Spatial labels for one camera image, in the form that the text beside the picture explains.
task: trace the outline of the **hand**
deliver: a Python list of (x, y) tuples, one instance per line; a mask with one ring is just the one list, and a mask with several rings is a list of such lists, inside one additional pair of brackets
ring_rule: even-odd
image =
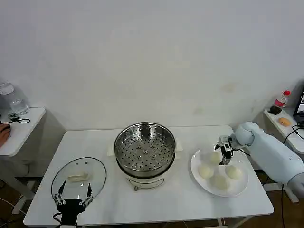
[(10, 136), (10, 125), (7, 123), (0, 124), (0, 147), (7, 141)]

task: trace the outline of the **black cable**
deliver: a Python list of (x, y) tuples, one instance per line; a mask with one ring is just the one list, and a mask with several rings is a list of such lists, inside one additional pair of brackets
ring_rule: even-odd
[(264, 186), (265, 184), (267, 184), (268, 180), (269, 180), (269, 177), (267, 176), (267, 179), (266, 179), (266, 181), (264, 182), (264, 184), (262, 184), (262, 186)]
[(281, 194), (281, 214), (282, 214), (282, 223), (283, 223), (283, 228), (285, 228), (285, 223), (284, 223), (284, 213), (283, 213), (283, 194), (284, 193), (284, 185), (282, 184), (282, 194)]
[(17, 120), (13, 120), (13, 121), (8, 121), (8, 122), (2, 122), (0, 121), (0, 124), (10, 124), (13, 122), (18, 122), (19, 124), (28, 124), (30, 122), (30, 119), (26, 118), (26, 119), (17, 119)]
[(7, 221), (5, 221), (3, 218), (0, 218), (0, 220), (1, 220), (1, 222), (3, 223), (3, 224), (0, 226), (0, 228), (1, 228), (1, 227), (8, 227), (8, 222), (7, 222)]
[(62, 213), (56, 213), (56, 214), (54, 214), (54, 215), (53, 215), (53, 219), (55, 219), (55, 220), (56, 220), (57, 222), (59, 222), (60, 225), (61, 225), (61, 221), (60, 221), (59, 219), (56, 218), (56, 216), (58, 216), (58, 215), (62, 215)]
[(297, 130), (299, 130), (299, 129), (304, 129), (304, 127), (301, 127), (301, 126), (299, 125), (299, 123), (297, 123), (297, 125), (292, 126), (292, 129), (293, 129), (293, 131), (290, 132), (290, 133), (285, 137), (285, 139), (284, 139), (284, 141), (283, 141), (283, 144), (285, 144), (287, 138), (288, 138), (292, 133), (296, 133), (297, 135), (299, 135), (299, 136), (301, 137), (301, 139), (304, 140), (304, 138), (299, 134), (299, 132), (297, 132)]
[(250, 156), (250, 154), (249, 154), (249, 153), (246, 153), (246, 152), (245, 152), (245, 151), (243, 151), (242, 149), (233, 150), (233, 151), (241, 151), (241, 152), (243, 152), (244, 154), (246, 154), (246, 155)]
[(5, 222), (4, 224), (2, 224), (1, 226), (0, 226), (0, 228), (2, 228), (2, 227), (8, 227), (8, 224), (10, 224), (10, 223), (14, 223), (14, 222), (18, 222), (18, 221), (22, 221), (24, 218), (23, 217), (21, 217), (21, 218), (18, 218), (18, 219), (15, 219), (15, 220), (10, 220), (10, 221), (7, 221), (7, 222)]

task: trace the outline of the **steamed bun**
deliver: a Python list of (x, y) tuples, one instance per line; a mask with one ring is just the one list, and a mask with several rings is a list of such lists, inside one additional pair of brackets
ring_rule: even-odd
[(214, 175), (210, 180), (211, 184), (220, 190), (227, 190), (230, 187), (230, 183), (227, 178), (220, 174)]
[(202, 178), (208, 179), (213, 176), (213, 169), (207, 165), (199, 166), (199, 174)]
[(222, 161), (221, 156), (222, 156), (221, 153), (212, 152), (210, 155), (210, 162), (214, 165), (218, 165)]
[(226, 167), (225, 172), (227, 176), (229, 176), (231, 179), (238, 180), (242, 177), (242, 170), (240, 170), (238, 167), (235, 167), (233, 165), (230, 165)]

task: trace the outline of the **orange object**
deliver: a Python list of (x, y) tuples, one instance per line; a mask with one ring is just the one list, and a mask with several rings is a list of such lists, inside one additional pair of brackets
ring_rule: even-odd
[(279, 123), (284, 127), (289, 127), (291, 125), (291, 122), (284, 117), (279, 118)]

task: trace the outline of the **red bottle cap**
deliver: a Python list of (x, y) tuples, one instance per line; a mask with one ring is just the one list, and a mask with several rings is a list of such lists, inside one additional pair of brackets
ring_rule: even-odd
[(290, 95), (290, 91), (285, 90), (283, 94), (284, 94), (285, 96), (289, 96), (289, 95)]

